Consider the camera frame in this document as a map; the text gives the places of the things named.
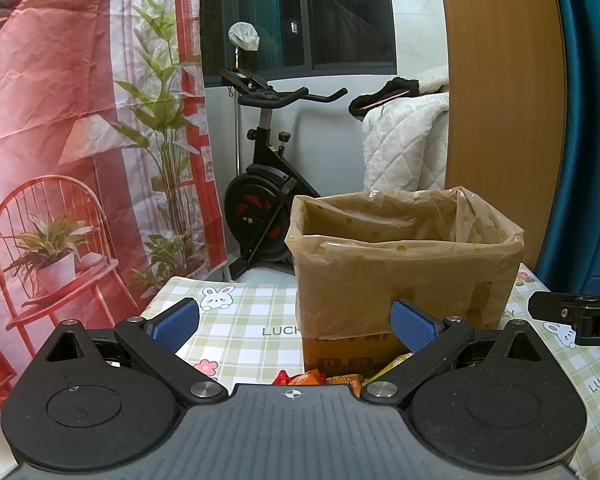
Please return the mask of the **red snack packet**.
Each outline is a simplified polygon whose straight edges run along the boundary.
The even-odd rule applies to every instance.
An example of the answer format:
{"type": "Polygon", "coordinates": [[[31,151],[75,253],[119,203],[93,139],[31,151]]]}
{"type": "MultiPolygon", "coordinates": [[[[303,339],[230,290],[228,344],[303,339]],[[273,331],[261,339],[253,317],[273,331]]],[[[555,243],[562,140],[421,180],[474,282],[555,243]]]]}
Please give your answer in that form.
{"type": "Polygon", "coordinates": [[[291,382],[291,377],[287,374],[286,370],[280,370],[274,379],[274,386],[286,386],[291,382]]]}

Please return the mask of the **plaid tablecloth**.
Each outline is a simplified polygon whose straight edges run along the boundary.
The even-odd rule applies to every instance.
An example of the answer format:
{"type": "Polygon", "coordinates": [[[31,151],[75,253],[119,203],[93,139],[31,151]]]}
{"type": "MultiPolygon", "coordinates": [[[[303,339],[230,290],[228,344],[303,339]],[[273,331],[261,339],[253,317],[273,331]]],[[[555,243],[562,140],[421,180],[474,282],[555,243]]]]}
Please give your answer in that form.
{"type": "MultiPolygon", "coordinates": [[[[280,370],[291,375],[302,372],[294,278],[258,269],[227,288],[233,300],[230,306],[202,311],[198,330],[178,356],[226,388],[238,382],[269,384],[280,370]]],[[[568,325],[532,325],[577,387],[588,412],[571,466],[582,479],[600,479],[600,347],[578,346],[568,325]]]]}

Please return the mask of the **white quilted blanket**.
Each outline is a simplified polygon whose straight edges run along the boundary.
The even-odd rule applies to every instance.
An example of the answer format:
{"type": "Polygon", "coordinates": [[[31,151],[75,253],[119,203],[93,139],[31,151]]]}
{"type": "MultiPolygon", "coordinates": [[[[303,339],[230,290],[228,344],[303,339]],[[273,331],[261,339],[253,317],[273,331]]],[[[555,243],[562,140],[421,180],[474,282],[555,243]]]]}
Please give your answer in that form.
{"type": "Polygon", "coordinates": [[[362,121],[366,190],[445,188],[449,144],[449,67],[426,70],[406,90],[377,101],[362,121]]]}

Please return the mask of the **dark window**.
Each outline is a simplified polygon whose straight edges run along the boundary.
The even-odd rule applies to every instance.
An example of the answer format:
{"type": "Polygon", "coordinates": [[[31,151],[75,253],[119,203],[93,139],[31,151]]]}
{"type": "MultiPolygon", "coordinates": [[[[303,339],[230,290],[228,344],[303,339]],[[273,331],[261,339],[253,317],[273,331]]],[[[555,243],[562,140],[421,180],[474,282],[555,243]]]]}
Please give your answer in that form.
{"type": "Polygon", "coordinates": [[[268,79],[396,72],[391,0],[200,0],[204,82],[240,65],[268,79]]]}

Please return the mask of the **black exercise bike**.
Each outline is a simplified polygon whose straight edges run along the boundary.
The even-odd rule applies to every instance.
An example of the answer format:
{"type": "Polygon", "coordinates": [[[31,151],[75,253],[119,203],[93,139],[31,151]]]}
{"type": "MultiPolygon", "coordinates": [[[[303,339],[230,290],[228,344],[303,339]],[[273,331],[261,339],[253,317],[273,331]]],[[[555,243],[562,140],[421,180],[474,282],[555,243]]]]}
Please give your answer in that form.
{"type": "Polygon", "coordinates": [[[273,113],[298,101],[332,103],[348,90],[341,88],[329,96],[317,96],[306,87],[279,92],[263,77],[238,65],[224,68],[220,75],[224,86],[236,92],[237,108],[260,110],[257,127],[247,131],[247,139],[254,143],[252,162],[237,170],[224,194],[225,222],[239,245],[239,257],[228,266],[230,277],[236,280],[261,262],[289,266],[285,237],[292,201],[298,195],[320,196],[285,158],[291,134],[281,131],[278,144],[271,143],[273,113]]]}

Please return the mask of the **yellow snack packet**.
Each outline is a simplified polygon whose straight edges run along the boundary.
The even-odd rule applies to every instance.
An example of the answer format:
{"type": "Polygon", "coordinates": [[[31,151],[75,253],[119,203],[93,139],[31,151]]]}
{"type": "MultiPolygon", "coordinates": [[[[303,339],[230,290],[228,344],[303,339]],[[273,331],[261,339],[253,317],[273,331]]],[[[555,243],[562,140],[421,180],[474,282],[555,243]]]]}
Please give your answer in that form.
{"type": "Polygon", "coordinates": [[[378,380],[379,378],[381,378],[385,374],[388,374],[389,372],[391,372],[392,370],[394,370],[396,367],[398,367],[403,362],[405,362],[406,360],[408,360],[412,355],[413,355],[412,352],[407,352],[407,353],[401,354],[400,356],[397,356],[395,359],[393,359],[389,364],[387,364],[386,366],[384,366],[375,375],[373,375],[370,378],[365,379],[364,382],[363,382],[363,386],[366,387],[371,382],[376,382],[376,380],[378,380]]]}

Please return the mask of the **orange snack packet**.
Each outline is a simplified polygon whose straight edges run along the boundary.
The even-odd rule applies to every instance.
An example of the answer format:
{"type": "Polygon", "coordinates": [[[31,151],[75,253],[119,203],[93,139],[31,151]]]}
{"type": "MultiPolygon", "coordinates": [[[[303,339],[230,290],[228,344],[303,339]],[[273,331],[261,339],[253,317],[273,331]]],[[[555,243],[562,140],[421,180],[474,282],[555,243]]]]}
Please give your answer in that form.
{"type": "Polygon", "coordinates": [[[327,377],[319,370],[309,370],[308,372],[292,376],[288,380],[288,385],[298,386],[324,386],[324,385],[347,385],[353,389],[362,387],[363,378],[360,374],[345,374],[327,377]]]}

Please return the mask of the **teal curtain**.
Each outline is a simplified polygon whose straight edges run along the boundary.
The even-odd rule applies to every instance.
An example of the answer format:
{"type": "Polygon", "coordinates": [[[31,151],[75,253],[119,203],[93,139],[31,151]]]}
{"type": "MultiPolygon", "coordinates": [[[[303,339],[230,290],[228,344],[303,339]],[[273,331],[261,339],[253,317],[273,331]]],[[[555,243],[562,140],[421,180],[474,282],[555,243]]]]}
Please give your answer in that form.
{"type": "Polygon", "coordinates": [[[562,166],[535,267],[553,292],[600,276],[600,0],[558,0],[566,56],[562,166]]]}

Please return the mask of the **cardboard box with plastic liner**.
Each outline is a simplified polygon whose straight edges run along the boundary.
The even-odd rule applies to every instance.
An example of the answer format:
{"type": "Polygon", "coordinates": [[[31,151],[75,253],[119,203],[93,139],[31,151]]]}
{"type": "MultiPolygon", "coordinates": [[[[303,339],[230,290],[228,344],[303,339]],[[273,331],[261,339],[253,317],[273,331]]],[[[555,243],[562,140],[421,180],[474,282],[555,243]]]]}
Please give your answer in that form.
{"type": "Polygon", "coordinates": [[[286,245],[304,366],[370,377],[407,350],[389,325],[396,300],[498,327],[524,231],[461,186],[370,191],[295,197],[286,245]]]}

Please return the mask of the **black garment on blanket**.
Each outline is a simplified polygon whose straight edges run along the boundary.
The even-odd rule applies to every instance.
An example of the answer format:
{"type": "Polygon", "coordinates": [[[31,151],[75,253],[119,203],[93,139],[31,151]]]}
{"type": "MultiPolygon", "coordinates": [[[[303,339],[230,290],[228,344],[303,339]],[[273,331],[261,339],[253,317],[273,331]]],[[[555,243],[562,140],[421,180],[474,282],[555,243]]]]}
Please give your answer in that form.
{"type": "Polygon", "coordinates": [[[419,96],[419,81],[394,77],[375,93],[361,94],[353,99],[349,105],[352,117],[362,120],[374,108],[384,105],[394,99],[416,98],[419,96]]]}

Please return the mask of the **red printed backdrop curtain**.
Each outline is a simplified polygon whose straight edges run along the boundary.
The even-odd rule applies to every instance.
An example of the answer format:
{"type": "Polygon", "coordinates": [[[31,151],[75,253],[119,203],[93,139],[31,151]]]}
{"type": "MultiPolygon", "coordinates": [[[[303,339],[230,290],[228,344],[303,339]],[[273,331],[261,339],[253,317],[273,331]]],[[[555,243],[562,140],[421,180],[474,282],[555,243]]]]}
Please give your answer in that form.
{"type": "Polygon", "coordinates": [[[225,261],[200,0],[0,0],[0,411],[61,320],[225,261]]]}

